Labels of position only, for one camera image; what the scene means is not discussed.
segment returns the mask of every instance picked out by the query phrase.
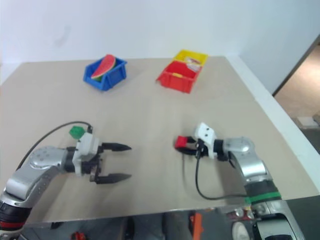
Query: plastic bin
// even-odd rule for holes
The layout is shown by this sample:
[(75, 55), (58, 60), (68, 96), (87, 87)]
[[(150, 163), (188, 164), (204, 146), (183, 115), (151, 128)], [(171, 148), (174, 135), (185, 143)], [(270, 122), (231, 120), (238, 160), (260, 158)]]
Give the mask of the plastic bin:
[(166, 88), (189, 94), (201, 68), (198, 72), (195, 72), (189, 69), (184, 62), (173, 61), (162, 71), (157, 80)]
[(103, 58), (85, 67), (83, 80), (97, 89), (107, 91), (127, 77), (125, 68), (127, 62), (116, 57), (115, 65), (110, 71), (97, 79), (92, 79), (91, 75), (98, 68), (102, 59)]
[(197, 60), (199, 62), (199, 65), (203, 66), (207, 61), (208, 55), (183, 49), (173, 58), (173, 60), (188, 63), (188, 57)]

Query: door frame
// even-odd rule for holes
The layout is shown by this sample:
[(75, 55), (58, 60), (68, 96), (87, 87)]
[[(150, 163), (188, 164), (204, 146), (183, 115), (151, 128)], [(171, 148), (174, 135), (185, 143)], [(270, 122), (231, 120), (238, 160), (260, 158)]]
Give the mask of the door frame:
[(276, 96), (276, 94), (283, 88), (283, 86), (288, 82), (288, 80), (292, 77), (292, 75), (297, 71), (297, 69), (301, 66), (301, 64), (306, 60), (306, 58), (310, 55), (310, 53), (315, 49), (317, 45), (320, 45), (320, 35), (313, 41), (308, 50), (302, 55), (300, 60), (296, 63), (293, 69), (289, 72), (289, 74), (285, 77), (283, 82), (277, 87), (277, 89), (273, 92), (272, 96)]

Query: red object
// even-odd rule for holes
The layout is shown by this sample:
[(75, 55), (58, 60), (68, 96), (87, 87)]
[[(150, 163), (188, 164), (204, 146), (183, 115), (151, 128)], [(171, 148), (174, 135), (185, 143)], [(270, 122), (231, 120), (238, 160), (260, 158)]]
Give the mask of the red object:
[(178, 136), (175, 141), (174, 148), (185, 148), (187, 145), (188, 138), (185, 136)]
[(0, 221), (0, 227), (5, 228), (5, 229), (16, 229), (16, 228), (22, 228), (24, 222), (5, 222), (5, 221)]
[(193, 227), (192, 239), (200, 240), (201, 233), (204, 231), (204, 228), (202, 227), (202, 215), (200, 213), (196, 213), (194, 216), (190, 217), (190, 220)]
[(97, 67), (97, 69), (94, 71), (94, 73), (91, 75), (92, 79), (97, 79), (101, 77), (106, 72), (110, 71), (116, 64), (116, 57), (107, 54), (101, 61), (100, 65)]
[(241, 208), (241, 210), (233, 210), (231, 212), (226, 213), (233, 221), (251, 221), (254, 219), (254, 215), (251, 210)]
[(202, 67), (200, 67), (199, 71), (195, 72), (189, 69), (186, 63), (173, 61), (162, 71), (157, 80), (166, 88), (189, 94), (201, 69)]
[(76, 232), (72, 233), (70, 239), (71, 240), (86, 240), (86, 236), (84, 233), (76, 231)]

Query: blue bin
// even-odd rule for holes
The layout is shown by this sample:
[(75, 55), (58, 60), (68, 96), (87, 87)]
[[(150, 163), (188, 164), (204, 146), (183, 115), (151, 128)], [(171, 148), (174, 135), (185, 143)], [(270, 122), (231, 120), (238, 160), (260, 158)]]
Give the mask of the blue bin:
[(98, 68), (102, 59), (103, 58), (85, 67), (83, 81), (96, 87), (97, 89), (107, 91), (127, 77), (125, 68), (125, 64), (127, 62), (116, 57), (115, 65), (110, 71), (103, 74), (97, 80), (91, 79), (91, 75)]

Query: green connector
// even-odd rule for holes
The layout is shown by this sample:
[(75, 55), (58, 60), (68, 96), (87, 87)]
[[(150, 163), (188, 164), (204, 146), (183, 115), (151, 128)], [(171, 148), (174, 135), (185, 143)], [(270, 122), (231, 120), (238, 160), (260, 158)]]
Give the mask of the green connector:
[(85, 130), (81, 126), (73, 126), (71, 130), (69, 131), (69, 134), (74, 138), (74, 139), (80, 139), (84, 134)]
[(267, 201), (268, 199), (273, 199), (273, 198), (280, 198), (281, 199), (280, 192), (274, 191), (274, 192), (267, 192), (267, 193), (264, 193), (264, 194), (260, 194), (260, 195), (257, 195), (257, 196), (251, 196), (250, 197), (250, 202), (254, 203), (254, 202), (257, 202), (257, 201), (261, 201), (261, 200)]
[(245, 202), (246, 204), (249, 204), (249, 205), (250, 205), (250, 204), (251, 204), (250, 197), (248, 197), (248, 196), (245, 197), (245, 198), (244, 198), (244, 202)]

